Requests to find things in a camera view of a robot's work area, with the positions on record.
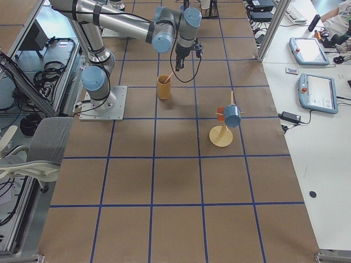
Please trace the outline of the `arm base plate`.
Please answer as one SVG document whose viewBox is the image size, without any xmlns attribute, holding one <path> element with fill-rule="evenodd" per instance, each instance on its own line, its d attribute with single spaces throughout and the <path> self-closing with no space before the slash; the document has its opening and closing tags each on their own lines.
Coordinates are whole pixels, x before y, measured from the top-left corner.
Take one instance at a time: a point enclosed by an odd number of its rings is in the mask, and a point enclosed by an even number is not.
<svg viewBox="0 0 351 263">
<path fill-rule="evenodd" d="M 100 103 L 91 100 L 86 92 L 84 99 L 89 100 L 89 102 L 82 105 L 83 113 L 79 116 L 80 121 L 122 121 L 127 90 L 126 85 L 114 85 L 111 87 L 108 99 L 102 100 Z"/>
<path fill-rule="evenodd" d="M 121 28 L 119 30 L 111 30 L 104 28 L 102 31 L 103 38 L 136 38 L 145 39 L 145 33 L 138 31 L 136 28 Z"/>
</svg>

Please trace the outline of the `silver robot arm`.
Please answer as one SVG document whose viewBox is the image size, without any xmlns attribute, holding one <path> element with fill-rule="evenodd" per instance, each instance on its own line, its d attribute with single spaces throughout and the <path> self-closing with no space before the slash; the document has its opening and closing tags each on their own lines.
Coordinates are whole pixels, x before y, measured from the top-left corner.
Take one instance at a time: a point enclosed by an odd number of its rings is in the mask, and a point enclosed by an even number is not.
<svg viewBox="0 0 351 263">
<path fill-rule="evenodd" d="M 83 70 L 81 81 L 90 96 L 89 113 L 110 112 L 118 101 L 110 83 L 115 58 L 105 47 L 101 28 L 149 43 L 157 53 L 174 51 L 174 71 L 183 69 L 191 51 L 202 57 L 203 46 L 196 37 L 202 15 L 196 8 L 176 11 L 157 7 L 154 20 L 150 21 L 98 1 L 51 1 L 51 5 L 76 25 L 76 34 L 88 50 L 90 66 Z"/>
</svg>

